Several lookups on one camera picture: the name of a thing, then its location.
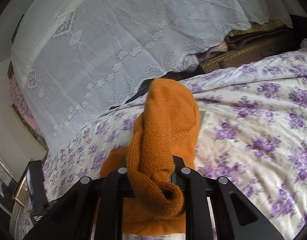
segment sheer white fabric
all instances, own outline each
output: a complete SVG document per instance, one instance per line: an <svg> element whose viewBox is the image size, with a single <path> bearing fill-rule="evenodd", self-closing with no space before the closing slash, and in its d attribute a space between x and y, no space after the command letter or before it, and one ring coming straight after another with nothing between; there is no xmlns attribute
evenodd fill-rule
<svg viewBox="0 0 307 240"><path fill-rule="evenodd" d="M143 80L196 65L192 54L268 17L263 0L36 0L11 58L54 154Z"/></svg>

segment ribbed knit fabric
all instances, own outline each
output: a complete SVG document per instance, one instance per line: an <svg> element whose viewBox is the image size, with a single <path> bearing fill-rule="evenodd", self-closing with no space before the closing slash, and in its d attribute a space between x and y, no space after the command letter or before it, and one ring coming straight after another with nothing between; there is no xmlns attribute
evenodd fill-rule
<svg viewBox="0 0 307 240"><path fill-rule="evenodd" d="M155 79L129 147L113 149L100 172L104 177L127 160L128 178L137 198L124 199L124 233L185 232L183 194L168 181L175 170L172 155L194 168L198 132L199 108L190 91L176 81Z"/></svg>

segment bed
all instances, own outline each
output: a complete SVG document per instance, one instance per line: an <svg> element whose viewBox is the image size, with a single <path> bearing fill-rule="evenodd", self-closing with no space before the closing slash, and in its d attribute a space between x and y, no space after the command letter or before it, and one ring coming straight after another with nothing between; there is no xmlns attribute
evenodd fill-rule
<svg viewBox="0 0 307 240"><path fill-rule="evenodd" d="M235 46L226 41L232 30L248 34L255 23L272 20L273 11L289 35L292 22L280 0L36 0L11 59L49 148L48 199L83 176L97 178L109 151L128 145L143 111L144 83L194 71L197 53L225 52L224 41ZM298 51L180 82L206 111L196 170L227 176L293 239L307 221L307 40ZM30 208L18 221L17 239L32 227Z"/></svg>

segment floral bed sheet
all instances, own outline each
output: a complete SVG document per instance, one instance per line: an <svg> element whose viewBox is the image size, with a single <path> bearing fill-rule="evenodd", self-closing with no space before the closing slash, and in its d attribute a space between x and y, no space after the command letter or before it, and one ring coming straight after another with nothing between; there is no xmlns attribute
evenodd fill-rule
<svg viewBox="0 0 307 240"><path fill-rule="evenodd" d="M286 240L307 221L307 41L306 47L239 68L182 81L206 114L195 166L209 178L227 176ZM82 176L97 178L113 147L128 145L145 96L94 120L43 170L49 200ZM30 230L25 208L18 239ZM124 235L124 239L184 239Z"/></svg>

